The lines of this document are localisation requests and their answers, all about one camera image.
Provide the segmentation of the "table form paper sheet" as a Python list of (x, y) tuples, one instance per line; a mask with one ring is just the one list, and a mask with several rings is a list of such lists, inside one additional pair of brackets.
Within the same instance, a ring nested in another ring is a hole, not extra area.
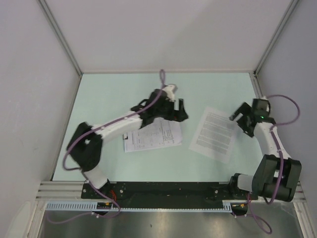
[(157, 118), (146, 127), (124, 134), (124, 152), (158, 149), (181, 145), (179, 122)]

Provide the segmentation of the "text paper sheet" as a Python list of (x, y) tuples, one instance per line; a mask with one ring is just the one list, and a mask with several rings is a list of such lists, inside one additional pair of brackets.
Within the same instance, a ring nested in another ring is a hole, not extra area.
[(238, 126), (229, 115), (206, 107), (198, 123), (189, 149), (227, 164), (235, 144)]

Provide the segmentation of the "metal folder clip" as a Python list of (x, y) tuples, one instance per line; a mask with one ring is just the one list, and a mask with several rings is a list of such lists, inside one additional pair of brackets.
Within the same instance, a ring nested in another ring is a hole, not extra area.
[(123, 140), (128, 140), (128, 138), (129, 138), (128, 133), (125, 133), (125, 134), (123, 135)]

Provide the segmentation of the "blue clipboard folder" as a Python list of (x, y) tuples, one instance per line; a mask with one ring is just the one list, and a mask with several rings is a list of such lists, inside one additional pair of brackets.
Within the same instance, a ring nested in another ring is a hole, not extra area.
[(136, 135), (129, 134), (128, 140), (124, 140), (124, 152), (135, 152), (159, 149), (171, 146), (178, 146), (182, 144), (182, 135), (176, 137), (164, 138), (162, 135)]

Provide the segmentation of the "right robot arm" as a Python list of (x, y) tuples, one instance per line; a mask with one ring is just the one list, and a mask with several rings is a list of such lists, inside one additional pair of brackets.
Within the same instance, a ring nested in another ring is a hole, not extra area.
[(240, 199), (246, 192), (261, 196), (267, 204), (275, 200), (290, 202), (295, 195), (302, 170), (301, 162), (287, 153), (278, 136), (278, 123), (270, 116), (267, 97), (244, 102), (230, 117), (250, 138), (255, 138), (263, 158), (254, 175), (235, 173), (229, 182), (229, 195)]

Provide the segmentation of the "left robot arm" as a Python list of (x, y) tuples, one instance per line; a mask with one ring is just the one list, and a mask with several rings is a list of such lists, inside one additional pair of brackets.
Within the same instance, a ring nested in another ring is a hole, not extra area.
[(142, 129), (152, 124), (157, 118), (176, 122), (189, 118), (184, 109), (183, 99), (178, 100), (179, 109), (174, 108), (176, 90), (175, 84), (156, 89), (149, 98), (132, 107), (128, 115), (105, 125), (92, 126), (82, 122), (77, 126), (67, 145), (64, 157), (67, 158), (69, 155), (76, 162), (79, 167), (75, 170), (80, 170), (90, 182), (94, 195), (104, 198), (109, 194), (110, 182), (99, 168), (104, 143), (130, 131)]

